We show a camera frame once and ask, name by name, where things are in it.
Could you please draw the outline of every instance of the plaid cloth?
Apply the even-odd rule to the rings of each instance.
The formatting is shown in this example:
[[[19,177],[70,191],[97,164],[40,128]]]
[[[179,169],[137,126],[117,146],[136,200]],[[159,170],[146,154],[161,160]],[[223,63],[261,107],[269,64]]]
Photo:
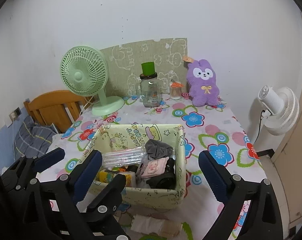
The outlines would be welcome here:
[[[14,140],[14,156],[17,160],[21,156],[32,158],[43,156],[52,144],[55,135],[53,126],[41,126],[34,123],[32,117],[27,116]]]

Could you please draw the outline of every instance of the wooden chair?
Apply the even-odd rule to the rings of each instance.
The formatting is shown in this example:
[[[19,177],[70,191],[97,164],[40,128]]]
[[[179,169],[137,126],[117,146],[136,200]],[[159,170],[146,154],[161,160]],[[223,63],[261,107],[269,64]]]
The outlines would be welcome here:
[[[64,133],[72,125],[64,104],[73,119],[77,120],[81,112],[79,103],[85,106],[89,99],[75,95],[69,90],[57,90],[40,95],[32,102],[25,101],[24,106],[35,122],[41,125],[54,123]]]

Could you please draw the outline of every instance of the black clamp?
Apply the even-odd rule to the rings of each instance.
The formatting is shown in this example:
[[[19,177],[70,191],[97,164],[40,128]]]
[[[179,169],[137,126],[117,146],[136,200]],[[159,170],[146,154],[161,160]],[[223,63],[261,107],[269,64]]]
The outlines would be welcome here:
[[[86,213],[80,213],[76,203],[83,200],[102,164],[102,155],[93,150],[73,171],[55,181],[39,182],[42,172],[65,156],[58,148],[46,155],[28,159],[21,157],[3,175],[3,184],[13,205],[22,239],[106,239],[128,240],[114,212],[122,203],[121,191],[126,178],[118,174],[90,203]],[[50,200],[56,200],[59,211],[53,211]],[[94,236],[99,232],[104,236]]]
[[[243,203],[251,200],[239,240],[282,240],[281,215],[275,192],[268,179],[260,183],[231,175],[209,151],[199,154],[199,166],[216,199],[224,208],[203,240],[227,240],[236,224]]]

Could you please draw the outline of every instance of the blue rubber pad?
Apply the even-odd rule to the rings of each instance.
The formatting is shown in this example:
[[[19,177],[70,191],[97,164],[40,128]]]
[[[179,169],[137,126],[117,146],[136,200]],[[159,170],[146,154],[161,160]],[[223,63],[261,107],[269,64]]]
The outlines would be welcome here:
[[[102,165],[102,154],[96,150],[93,150],[90,155],[91,154],[94,154],[93,158],[90,160],[90,162],[74,184],[74,204],[84,199],[87,191],[89,190],[92,184],[92,181],[94,180],[96,174],[98,173]]]
[[[35,159],[33,171],[34,172],[43,172],[52,165],[63,160],[65,157],[65,152],[61,148],[56,148],[55,150],[50,151],[49,153],[43,155],[40,158]]]
[[[199,154],[199,166],[217,201],[226,205],[227,185],[204,151]]]

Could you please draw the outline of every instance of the tag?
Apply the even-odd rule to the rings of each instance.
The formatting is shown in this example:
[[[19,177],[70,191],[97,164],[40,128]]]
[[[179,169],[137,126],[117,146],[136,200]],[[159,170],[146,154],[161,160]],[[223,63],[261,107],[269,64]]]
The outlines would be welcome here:
[[[188,56],[183,56],[182,59],[183,59],[183,61],[185,61],[185,62],[190,62],[190,63],[193,63],[193,61],[194,61],[193,58],[188,57]]]

